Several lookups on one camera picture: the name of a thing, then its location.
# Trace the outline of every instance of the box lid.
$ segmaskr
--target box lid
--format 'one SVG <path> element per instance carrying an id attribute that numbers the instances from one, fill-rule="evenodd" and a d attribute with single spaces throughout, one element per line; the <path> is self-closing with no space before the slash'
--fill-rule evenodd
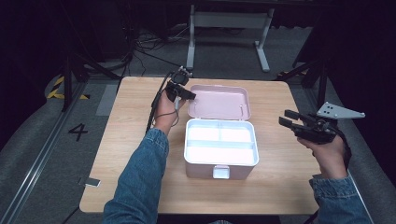
<path id="1" fill-rule="evenodd" d="M 197 119 L 250 118 L 248 92 L 244 88 L 220 85 L 193 85 L 196 94 L 189 102 L 189 115 Z"/>

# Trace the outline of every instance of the black curtain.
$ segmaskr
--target black curtain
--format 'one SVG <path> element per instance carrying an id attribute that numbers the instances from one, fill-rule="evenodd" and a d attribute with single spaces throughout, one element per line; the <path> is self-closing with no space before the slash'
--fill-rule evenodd
<path id="1" fill-rule="evenodd" d="M 39 1 L 0 3 L 0 150 L 40 106 L 62 56 Z"/>
<path id="2" fill-rule="evenodd" d="M 344 106 L 366 113 L 354 119 L 378 163 L 396 186 L 396 8 L 387 0 L 344 1 L 321 17 L 297 61 L 327 60 Z"/>

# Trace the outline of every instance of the denim jacket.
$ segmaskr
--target denim jacket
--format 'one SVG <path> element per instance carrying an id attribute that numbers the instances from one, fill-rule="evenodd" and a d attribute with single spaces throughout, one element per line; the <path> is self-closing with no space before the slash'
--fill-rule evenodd
<path id="1" fill-rule="evenodd" d="M 114 198 L 106 203 L 103 223 L 156 223 L 169 143 L 150 129 L 120 175 Z M 370 223 L 352 179 L 312 179 L 319 223 Z"/>

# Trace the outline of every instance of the table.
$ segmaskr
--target table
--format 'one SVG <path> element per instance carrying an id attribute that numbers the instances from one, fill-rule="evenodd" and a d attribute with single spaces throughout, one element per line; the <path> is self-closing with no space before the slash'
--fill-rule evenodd
<path id="1" fill-rule="evenodd" d="M 145 134 L 150 104 L 161 85 L 161 77 L 126 77 L 120 85 L 91 178 L 98 188 L 85 188 L 80 209 L 101 213 L 117 186 L 117 180 Z M 284 82 L 190 79 L 193 84 L 245 88 L 251 107 L 260 162 L 246 180 L 196 179 L 185 174 L 183 158 L 187 106 L 179 111 L 179 122 L 169 133 L 170 152 L 163 177 L 159 204 L 161 214 L 312 214 L 318 206 L 308 184 L 319 168 L 311 150 L 300 145 L 293 132 L 277 121 L 285 109 L 296 110 Z"/>

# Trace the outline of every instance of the gray floor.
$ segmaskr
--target gray floor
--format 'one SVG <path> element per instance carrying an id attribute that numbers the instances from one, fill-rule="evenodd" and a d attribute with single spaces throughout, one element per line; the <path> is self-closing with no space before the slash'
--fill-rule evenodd
<path id="1" fill-rule="evenodd" d="M 309 33 L 310 29 L 301 28 L 271 29 L 264 45 L 271 72 L 263 73 L 253 48 L 253 42 L 258 39 L 260 32 L 244 30 L 238 35 L 230 35 L 218 29 L 203 30 L 196 37 L 194 77 L 272 80 L 279 72 L 292 69 L 291 64 Z M 148 53 L 172 63 L 185 64 L 188 49 L 188 40 L 185 38 Z M 146 77 L 162 77 L 176 69 L 172 64 L 136 52 L 129 69 L 126 70 L 126 76 L 142 76 L 144 72 L 143 76 Z M 121 72 L 122 69 L 115 71 L 117 74 Z M 55 79 L 49 83 L 45 94 L 49 93 Z M 300 79 L 294 77 L 288 81 L 294 100 L 300 112 L 313 112 L 315 108 L 312 93 L 315 96 L 317 88 L 302 89 L 299 85 Z M 117 84 L 116 81 L 102 75 L 93 75 L 89 80 L 84 94 L 89 94 L 91 98 L 76 101 L 15 223 L 62 223 L 78 208 L 84 190 L 78 181 L 90 173 L 106 127 Z M 326 100 L 342 105 L 330 82 Z M 52 128 L 63 115 L 62 106 L 62 100 L 48 99 L 42 108 L 24 122 L 1 151 L 1 214 L 6 212 L 35 157 L 45 145 Z M 77 141 L 78 135 L 68 131 L 80 123 L 85 125 L 84 130 L 88 133 L 84 133 Z M 340 126 L 346 133 L 354 154 L 350 173 L 356 181 L 374 223 L 396 223 L 394 186 L 378 166 L 353 121 L 342 121 Z M 281 216 L 279 219 L 282 224 L 303 223 L 307 216 Z M 101 214 L 84 214 L 77 210 L 67 223 L 99 223 L 100 221 Z"/>

